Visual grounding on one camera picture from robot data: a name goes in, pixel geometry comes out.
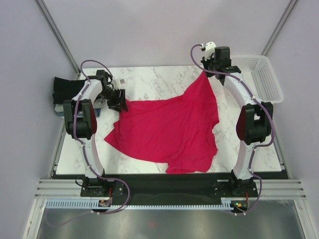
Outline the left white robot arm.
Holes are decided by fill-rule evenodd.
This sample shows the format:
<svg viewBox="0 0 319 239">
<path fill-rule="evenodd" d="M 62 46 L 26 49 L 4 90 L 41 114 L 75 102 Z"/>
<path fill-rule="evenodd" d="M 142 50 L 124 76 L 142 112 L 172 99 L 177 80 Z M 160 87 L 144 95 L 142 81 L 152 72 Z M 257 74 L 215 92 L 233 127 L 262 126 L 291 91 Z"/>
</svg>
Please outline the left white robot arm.
<svg viewBox="0 0 319 239">
<path fill-rule="evenodd" d="M 98 70 L 95 75 L 87 76 L 75 96 L 63 102 L 65 129 L 79 145 L 88 178 L 105 175 L 95 141 L 98 124 L 93 103 L 101 96 L 109 109 L 120 113 L 128 111 L 126 91 L 115 88 L 112 80 L 109 72 Z"/>
</svg>

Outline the red t shirt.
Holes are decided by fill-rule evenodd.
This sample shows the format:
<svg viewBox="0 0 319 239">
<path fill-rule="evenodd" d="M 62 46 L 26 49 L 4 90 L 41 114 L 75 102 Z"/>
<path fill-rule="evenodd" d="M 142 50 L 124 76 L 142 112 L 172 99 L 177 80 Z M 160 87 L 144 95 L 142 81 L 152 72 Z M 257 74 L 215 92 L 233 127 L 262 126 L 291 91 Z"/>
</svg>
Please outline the red t shirt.
<svg viewBox="0 0 319 239">
<path fill-rule="evenodd" d="M 213 128 L 219 123 L 215 94 L 201 73 L 177 97 L 126 101 L 105 142 L 138 160 L 166 163 L 167 174 L 207 172 L 217 154 Z"/>
</svg>

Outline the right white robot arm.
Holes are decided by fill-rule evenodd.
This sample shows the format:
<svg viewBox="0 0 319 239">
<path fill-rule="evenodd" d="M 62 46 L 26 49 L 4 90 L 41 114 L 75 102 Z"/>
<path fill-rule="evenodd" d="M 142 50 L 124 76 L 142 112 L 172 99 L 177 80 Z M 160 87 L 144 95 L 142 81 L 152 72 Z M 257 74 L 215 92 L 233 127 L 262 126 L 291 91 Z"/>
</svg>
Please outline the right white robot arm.
<svg viewBox="0 0 319 239">
<path fill-rule="evenodd" d="M 248 84 L 238 66 L 232 65 L 230 48 L 217 47 L 213 42 L 200 45 L 204 52 L 201 63 L 207 77 L 214 76 L 232 94 L 241 108 L 236 124 L 240 139 L 238 159 L 232 173 L 236 179 L 228 183 L 228 190 L 234 196 L 246 191 L 244 180 L 253 174 L 253 159 L 257 150 L 274 142 L 273 105 L 258 98 Z"/>
</svg>

